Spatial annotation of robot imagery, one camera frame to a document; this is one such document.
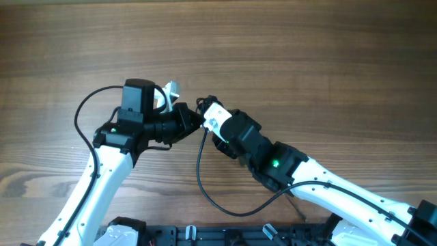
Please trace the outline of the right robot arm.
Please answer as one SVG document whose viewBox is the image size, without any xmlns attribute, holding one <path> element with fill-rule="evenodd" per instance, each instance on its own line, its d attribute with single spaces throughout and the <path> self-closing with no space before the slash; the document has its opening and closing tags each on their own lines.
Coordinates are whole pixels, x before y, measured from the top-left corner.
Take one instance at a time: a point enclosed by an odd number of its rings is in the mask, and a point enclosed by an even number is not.
<svg viewBox="0 0 437 246">
<path fill-rule="evenodd" d="M 435 245 L 436 205 L 418 207 L 361 188 L 285 143 L 272 143 L 246 113 L 214 104 L 204 114 L 217 149 L 248 167 L 256 181 L 332 215 L 324 241 L 331 245 Z"/>
</svg>

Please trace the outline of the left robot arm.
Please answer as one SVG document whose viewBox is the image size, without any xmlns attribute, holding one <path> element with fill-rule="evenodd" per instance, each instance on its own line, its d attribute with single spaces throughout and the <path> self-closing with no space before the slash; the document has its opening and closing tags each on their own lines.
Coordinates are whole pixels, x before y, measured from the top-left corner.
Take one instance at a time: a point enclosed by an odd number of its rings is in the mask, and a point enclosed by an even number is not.
<svg viewBox="0 0 437 246">
<path fill-rule="evenodd" d="M 104 216 L 150 141 L 170 150 L 203 118 L 152 81 L 128 79 L 121 89 L 121 105 L 86 143 L 90 157 L 83 175 L 38 245 L 147 245 L 146 224 L 136 219 L 119 217 L 98 236 Z"/>
</svg>

